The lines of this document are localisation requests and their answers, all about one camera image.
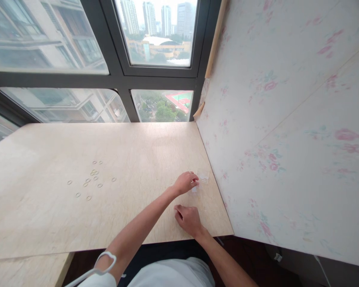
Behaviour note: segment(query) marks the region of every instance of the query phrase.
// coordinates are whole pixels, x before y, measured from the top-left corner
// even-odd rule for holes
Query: white strap
[[[116,264],[117,258],[115,255],[111,254],[109,251],[105,251],[105,252],[101,253],[100,256],[97,258],[95,266],[96,266],[97,262],[99,261],[99,259],[101,258],[101,256],[104,256],[104,255],[107,255],[113,259],[113,263],[105,271],[101,271],[96,268],[93,268],[93,269],[89,270],[88,272],[84,273],[83,275],[81,275],[80,277],[78,277],[76,280],[74,280],[71,283],[69,283],[68,285],[66,285],[65,287],[74,287],[78,283],[80,283],[81,281],[83,281],[84,279],[86,279],[87,277],[89,277],[90,275],[92,275],[94,273],[98,274],[98,275],[104,275],[104,274],[108,273],[113,268],[113,266]]]

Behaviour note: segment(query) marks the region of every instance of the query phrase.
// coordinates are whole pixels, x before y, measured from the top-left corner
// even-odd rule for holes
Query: sports court
[[[168,94],[165,97],[187,114],[191,105],[192,91]]]

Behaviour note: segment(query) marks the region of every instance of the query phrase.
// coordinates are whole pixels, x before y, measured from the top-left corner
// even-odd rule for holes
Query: desk
[[[73,253],[0,259],[0,286],[61,287]]]
[[[213,236],[233,234],[195,123],[30,124],[0,142],[0,259],[106,248],[184,171],[178,197],[144,243],[189,239],[173,206],[197,206]]]

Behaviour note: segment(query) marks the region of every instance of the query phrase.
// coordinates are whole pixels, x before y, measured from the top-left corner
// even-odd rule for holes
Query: white rooftop
[[[148,41],[149,44],[153,44],[154,46],[159,46],[163,42],[172,41],[172,40],[170,40],[168,38],[150,36],[150,37],[145,37],[143,41]]]

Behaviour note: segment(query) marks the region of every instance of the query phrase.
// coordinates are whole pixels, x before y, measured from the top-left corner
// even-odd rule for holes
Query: person's left hand
[[[173,190],[177,193],[177,195],[182,195],[187,193],[193,187],[199,185],[198,176],[194,174],[192,171],[187,171],[181,174],[176,182],[173,184]]]

